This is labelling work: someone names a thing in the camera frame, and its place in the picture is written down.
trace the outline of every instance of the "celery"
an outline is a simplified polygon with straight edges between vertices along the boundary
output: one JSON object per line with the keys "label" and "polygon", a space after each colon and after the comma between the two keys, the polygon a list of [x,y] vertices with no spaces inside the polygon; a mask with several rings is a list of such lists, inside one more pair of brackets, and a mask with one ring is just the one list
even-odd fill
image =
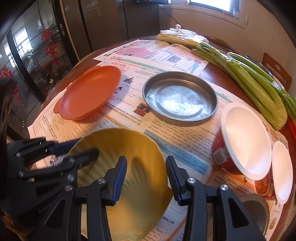
{"label": "celery", "polygon": [[[291,108],[293,104],[296,106],[296,103],[291,103],[293,100],[289,100],[282,89],[275,87],[270,79],[262,76],[260,70],[248,63],[247,59],[236,55],[236,59],[244,62],[241,63],[233,58],[233,53],[224,55],[204,42],[196,46],[192,52],[229,74],[275,129],[284,126],[287,121],[287,106]],[[289,110],[288,113],[296,120],[295,111]]]}
{"label": "celery", "polygon": [[274,81],[274,79],[272,77],[270,77],[263,69],[261,69],[259,66],[257,66],[256,64],[254,64],[250,60],[246,59],[245,57],[240,56],[239,54],[236,54],[236,53],[231,53],[231,52],[229,52],[227,55],[238,60],[239,62],[246,64],[247,66],[249,66],[250,68],[255,70],[257,73],[262,75],[264,78],[266,78],[271,83]]}

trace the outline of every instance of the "yellow bowl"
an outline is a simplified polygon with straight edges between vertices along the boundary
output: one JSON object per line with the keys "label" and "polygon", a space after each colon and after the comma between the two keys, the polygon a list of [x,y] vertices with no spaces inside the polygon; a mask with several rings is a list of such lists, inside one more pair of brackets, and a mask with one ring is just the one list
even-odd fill
{"label": "yellow bowl", "polygon": [[[119,201],[107,206],[113,241],[140,241],[158,223],[170,200],[165,162],[158,145],[139,132],[108,128],[83,137],[70,150],[74,154],[90,147],[100,151],[99,158],[78,171],[78,187],[91,184],[114,168],[118,158],[127,158],[127,172]],[[81,233],[87,237],[86,204],[82,207]]]}

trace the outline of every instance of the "orange plastic plate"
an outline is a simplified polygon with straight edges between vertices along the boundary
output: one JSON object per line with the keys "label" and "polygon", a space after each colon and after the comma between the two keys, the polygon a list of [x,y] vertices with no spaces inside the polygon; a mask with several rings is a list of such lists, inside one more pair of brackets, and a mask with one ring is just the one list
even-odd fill
{"label": "orange plastic plate", "polygon": [[120,77],[120,69],[114,66],[86,71],[56,103],[54,112],[59,112],[65,120],[79,120],[88,116],[112,96]]}
{"label": "orange plastic plate", "polygon": [[93,67],[91,67],[90,69],[88,69],[87,71],[85,71],[84,74],[87,74],[87,73],[89,73],[89,72],[91,72],[91,71],[93,71],[93,70],[96,70],[96,69],[98,69],[98,68],[100,68],[99,65],[98,65],[98,66],[93,66]]}

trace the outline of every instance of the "instant noodle cup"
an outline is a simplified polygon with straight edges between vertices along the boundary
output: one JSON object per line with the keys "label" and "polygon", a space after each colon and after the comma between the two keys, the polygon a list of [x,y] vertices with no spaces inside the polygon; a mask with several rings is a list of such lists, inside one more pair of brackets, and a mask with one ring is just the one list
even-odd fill
{"label": "instant noodle cup", "polygon": [[272,149],[272,165],[270,172],[262,180],[255,181],[257,194],[267,200],[277,200],[285,204],[291,194],[293,185],[293,167],[286,146],[275,142]]}
{"label": "instant noodle cup", "polygon": [[224,107],[213,144],[214,161],[222,171],[262,180],[271,166],[271,143],[260,118],[247,106]]}

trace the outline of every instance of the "paper sheet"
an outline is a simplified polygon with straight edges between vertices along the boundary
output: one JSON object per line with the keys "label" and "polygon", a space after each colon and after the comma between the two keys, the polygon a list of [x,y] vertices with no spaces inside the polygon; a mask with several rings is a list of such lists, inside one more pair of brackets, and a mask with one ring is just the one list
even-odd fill
{"label": "paper sheet", "polygon": [[103,61],[107,59],[112,54],[128,55],[133,57],[144,58],[153,52],[162,49],[163,47],[169,46],[167,42],[164,41],[154,41],[154,40],[135,40],[133,42],[121,45],[117,48],[111,49],[93,59],[98,61]]}
{"label": "paper sheet", "polygon": [[[92,131],[106,127],[131,128],[150,136],[160,146],[164,158],[173,155],[179,167],[186,169],[190,176],[201,182],[214,186],[226,183],[238,195],[254,192],[251,183],[246,182],[243,185],[244,182],[239,178],[234,179],[230,175],[213,170],[210,152],[215,133],[219,129],[220,116],[224,106],[231,102],[247,105],[243,100],[227,90],[209,83],[216,92],[219,101],[215,115],[208,122],[199,126],[173,126],[161,121],[148,110],[142,97],[142,88],[151,76],[178,69],[152,60],[116,54],[108,57],[100,65],[117,66],[122,72],[117,89],[103,108],[79,122],[64,120],[59,114],[53,113],[54,105],[64,94],[64,90],[50,102],[33,125],[28,128],[31,138],[45,136],[47,140],[54,139],[62,142],[85,136]],[[286,138],[278,131],[274,131],[260,113],[255,112],[264,123],[271,140],[273,142],[281,140],[287,146]],[[49,158],[37,162],[37,167],[50,166]],[[271,229],[266,235],[267,240],[273,233],[282,208],[278,207],[275,201],[269,204],[272,219],[270,220]],[[168,240],[173,236],[180,236],[186,216],[185,210],[181,208],[180,211],[180,208],[172,200],[162,219],[145,239]]]}
{"label": "paper sheet", "polygon": [[163,41],[135,40],[95,57],[103,61],[112,54],[150,59],[177,68],[196,76],[207,66],[208,62],[193,54],[180,44],[169,45]]}

